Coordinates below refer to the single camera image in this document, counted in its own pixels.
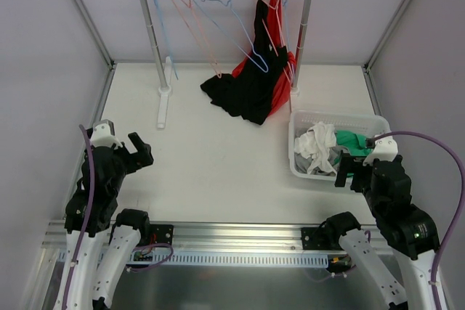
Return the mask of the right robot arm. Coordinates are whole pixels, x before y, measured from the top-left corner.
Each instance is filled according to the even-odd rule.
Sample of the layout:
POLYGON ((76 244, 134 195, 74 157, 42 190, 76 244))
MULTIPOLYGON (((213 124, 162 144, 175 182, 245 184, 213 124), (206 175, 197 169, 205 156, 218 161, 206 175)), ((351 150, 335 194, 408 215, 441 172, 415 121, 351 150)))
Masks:
POLYGON ((360 223, 350 212, 325 220, 325 243, 342 249, 364 277, 368 293, 385 309, 446 309, 440 279, 433 268, 440 252, 437 227, 430 215, 411 202, 411 178, 402 158, 375 159, 341 154, 336 187, 344 187, 352 174, 351 190, 363 194, 376 226, 400 267, 397 280, 368 242, 360 223))

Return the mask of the green tank top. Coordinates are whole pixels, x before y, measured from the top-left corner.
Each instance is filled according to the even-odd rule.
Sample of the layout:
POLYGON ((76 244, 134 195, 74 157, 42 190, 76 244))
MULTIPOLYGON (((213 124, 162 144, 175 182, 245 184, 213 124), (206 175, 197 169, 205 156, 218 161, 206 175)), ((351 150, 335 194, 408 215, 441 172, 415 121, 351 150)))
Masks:
POLYGON ((343 169, 347 169, 345 178, 353 177, 355 172, 363 168, 363 159, 371 154, 372 149, 368 148, 366 144, 366 136, 362 134, 356 134, 351 131, 338 130, 335 133, 336 145, 331 148, 335 153, 335 158, 333 160, 333 168, 336 170, 336 178, 339 179, 339 169, 341 168, 341 161, 343 160, 344 153, 345 155, 350 155, 351 157, 356 158, 356 161, 351 164, 348 168, 343 165, 343 169))

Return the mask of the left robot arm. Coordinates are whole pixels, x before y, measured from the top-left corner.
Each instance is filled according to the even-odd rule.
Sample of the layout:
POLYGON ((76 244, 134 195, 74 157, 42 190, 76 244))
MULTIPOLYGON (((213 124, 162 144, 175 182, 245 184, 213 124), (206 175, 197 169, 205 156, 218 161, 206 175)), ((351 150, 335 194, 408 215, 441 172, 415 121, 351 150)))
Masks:
POLYGON ((109 309, 132 251, 151 236, 147 212, 117 212, 126 176, 151 166, 149 144, 132 132, 135 152, 111 132, 84 131, 81 178, 65 209, 65 266, 55 309, 109 309))

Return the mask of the white tank top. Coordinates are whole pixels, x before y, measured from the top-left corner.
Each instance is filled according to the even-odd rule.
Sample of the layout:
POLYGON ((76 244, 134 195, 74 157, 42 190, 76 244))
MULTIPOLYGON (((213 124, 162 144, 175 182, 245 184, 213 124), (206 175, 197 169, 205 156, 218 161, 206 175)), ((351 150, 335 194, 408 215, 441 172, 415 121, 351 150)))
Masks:
POLYGON ((334 125, 318 122, 294 139, 294 153, 299 153, 304 158, 312 158, 313 166, 320 163, 329 166, 329 150, 335 145, 334 125))

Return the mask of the light blue wire hanger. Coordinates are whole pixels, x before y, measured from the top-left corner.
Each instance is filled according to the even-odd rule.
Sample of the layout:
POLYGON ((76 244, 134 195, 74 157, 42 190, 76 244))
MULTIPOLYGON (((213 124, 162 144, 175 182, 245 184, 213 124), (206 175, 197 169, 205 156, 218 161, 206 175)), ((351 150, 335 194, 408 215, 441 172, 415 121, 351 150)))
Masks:
POLYGON ((168 58, 170 59, 171 61, 171 67, 174 71, 174 74, 175 74, 175 78, 177 80, 179 80, 179 75, 178 75, 178 72, 177 72, 177 67, 174 63, 174 58, 173 58, 173 51, 172 51, 172 47, 171 47, 171 43, 169 41, 169 36, 168 36, 168 31, 166 29, 166 26, 165 26, 165 17, 164 17, 164 14, 163 14, 163 10, 162 10, 162 7, 160 5, 160 2, 159 0, 153 0, 153 3, 155 5, 155 9, 157 11, 157 14, 158 14, 158 19, 159 19, 159 22, 160 22, 160 25, 161 25, 161 30, 162 30, 162 34, 163 34, 163 39, 165 41, 165 44, 166 44, 166 50, 167 50, 167 54, 168 54, 168 58))

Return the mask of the grey tank top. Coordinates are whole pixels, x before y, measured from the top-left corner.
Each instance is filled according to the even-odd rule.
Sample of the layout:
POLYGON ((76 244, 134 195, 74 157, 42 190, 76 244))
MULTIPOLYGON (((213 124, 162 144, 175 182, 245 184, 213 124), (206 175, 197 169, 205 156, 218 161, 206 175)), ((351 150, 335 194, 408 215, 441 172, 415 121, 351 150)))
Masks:
POLYGON ((342 153, 348 153, 349 150, 344 146, 335 146, 329 150, 328 163, 329 166, 323 165, 322 163, 317 166, 313 166, 312 158, 304 158, 299 153, 294 153, 294 163, 296 170, 301 174, 312 174, 322 176, 334 176, 339 169, 339 162, 341 160, 342 153))

